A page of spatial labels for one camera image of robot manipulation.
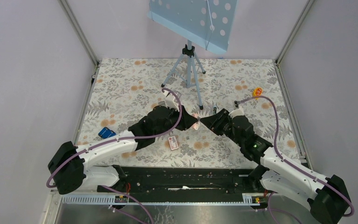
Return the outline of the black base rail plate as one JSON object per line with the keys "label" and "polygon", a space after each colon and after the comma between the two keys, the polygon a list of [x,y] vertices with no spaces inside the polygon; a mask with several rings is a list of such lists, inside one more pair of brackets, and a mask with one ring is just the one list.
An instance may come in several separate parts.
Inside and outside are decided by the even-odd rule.
{"label": "black base rail plate", "polygon": [[152,202],[162,200],[202,201],[232,199],[239,194],[266,196],[270,193],[251,169],[153,168],[115,165],[119,181],[112,189]]}

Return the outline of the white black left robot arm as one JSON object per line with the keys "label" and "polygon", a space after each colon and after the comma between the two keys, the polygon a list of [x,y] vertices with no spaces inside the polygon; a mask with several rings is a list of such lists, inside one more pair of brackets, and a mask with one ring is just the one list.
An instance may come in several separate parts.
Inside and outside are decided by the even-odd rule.
{"label": "white black left robot arm", "polygon": [[173,129],[185,131],[198,122],[185,107],[180,111],[165,106],[156,106],[140,121],[127,130],[88,145],[75,146],[71,141],[63,143],[48,163],[50,177],[48,188],[57,188],[65,195],[85,186],[108,186],[113,191],[122,191],[126,180],[113,167],[101,167],[103,160],[135,152],[153,144],[157,137]]}

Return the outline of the red white staple box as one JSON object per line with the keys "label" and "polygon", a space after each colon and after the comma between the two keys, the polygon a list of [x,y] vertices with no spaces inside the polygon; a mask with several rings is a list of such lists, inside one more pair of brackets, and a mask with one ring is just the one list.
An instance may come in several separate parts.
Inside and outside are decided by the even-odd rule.
{"label": "red white staple box", "polygon": [[179,149],[179,144],[175,136],[168,137],[168,142],[171,150]]}

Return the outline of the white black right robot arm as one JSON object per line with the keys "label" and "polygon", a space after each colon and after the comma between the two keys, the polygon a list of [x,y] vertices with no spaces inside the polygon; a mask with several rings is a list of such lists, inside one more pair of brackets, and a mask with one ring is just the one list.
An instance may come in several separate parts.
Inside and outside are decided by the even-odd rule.
{"label": "white black right robot arm", "polygon": [[281,194],[302,205],[321,224],[337,224],[349,209],[350,197],[342,178],[319,174],[276,151],[254,132],[243,110],[222,109],[200,122],[216,135],[228,137],[248,160],[257,163],[248,183],[251,190]]}

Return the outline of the blue small box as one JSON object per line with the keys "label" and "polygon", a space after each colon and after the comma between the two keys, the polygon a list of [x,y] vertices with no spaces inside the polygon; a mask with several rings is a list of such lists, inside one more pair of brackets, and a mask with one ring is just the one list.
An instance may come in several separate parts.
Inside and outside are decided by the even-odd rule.
{"label": "blue small box", "polygon": [[115,135],[116,133],[110,130],[108,127],[102,128],[102,130],[98,133],[98,136],[101,137],[102,139],[107,139]]}

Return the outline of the floral patterned table mat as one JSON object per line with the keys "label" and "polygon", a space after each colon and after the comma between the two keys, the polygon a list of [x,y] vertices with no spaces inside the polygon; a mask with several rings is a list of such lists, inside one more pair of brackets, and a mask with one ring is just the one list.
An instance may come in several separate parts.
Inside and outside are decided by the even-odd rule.
{"label": "floral patterned table mat", "polygon": [[[198,106],[194,87],[187,88],[179,75],[186,74],[186,62],[178,65],[167,87],[180,96],[190,113],[210,116],[213,109],[234,108],[234,101],[242,104],[246,117],[254,125],[256,134],[269,142],[277,135],[277,147],[296,162],[300,154],[288,111],[272,60],[267,59],[203,59],[205,74],[198,74],[203,109]],[[108,127],[116,133],[137,123],[162,101],[161,84],[175,64],[175,59],[103,59],[95,79],[88,109],[76,139],[77,145],[100,140],[98,133]],[[253,98],[255,88],[263,93]],[[142,167],[196,168],[254,168],[238,146],[223,136],[217,136],[204,125],[198,130],[174,130],[179,149],[171,150],[168,136],[137,152],[109,157],[100,165]]]}

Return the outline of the blue music stand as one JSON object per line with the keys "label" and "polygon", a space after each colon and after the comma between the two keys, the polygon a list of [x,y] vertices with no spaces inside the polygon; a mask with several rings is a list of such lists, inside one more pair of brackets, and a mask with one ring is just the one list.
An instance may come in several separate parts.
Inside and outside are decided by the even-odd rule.
{"label": "blue music stand", "polygon": [[214,54],[227,52],[238,2],[236,0],[151,0],[147,16],[159,25],[186,38],[182,52],[167,74],[164,88],[176,68],[187,60],[186,75],[179,75],[186,87],[195,87],[198,106],[202,110],[198,71],[206,73],[195,51],[196,46]]}

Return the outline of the pink mini stapler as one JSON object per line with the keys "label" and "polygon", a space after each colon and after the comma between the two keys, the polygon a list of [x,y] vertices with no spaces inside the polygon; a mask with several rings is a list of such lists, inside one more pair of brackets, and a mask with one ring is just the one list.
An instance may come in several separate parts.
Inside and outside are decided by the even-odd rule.
{"label": "pink mini stapler", "polygon": [[197,119],[197,121],[192,124],[192,129],[198,130],[200,127],[200,115],[198,113],[193,113],[192,116]]}

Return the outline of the yellow red small toy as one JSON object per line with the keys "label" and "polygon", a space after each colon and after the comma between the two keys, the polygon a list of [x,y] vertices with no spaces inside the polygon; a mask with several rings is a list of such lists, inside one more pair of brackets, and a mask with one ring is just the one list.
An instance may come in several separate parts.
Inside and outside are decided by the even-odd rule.
{"label": "yellow red small toy", "polygon": [[257,87],[254,89],[252,96],[253,98],[259,98],[263,93],[263,89],[261,87]]}

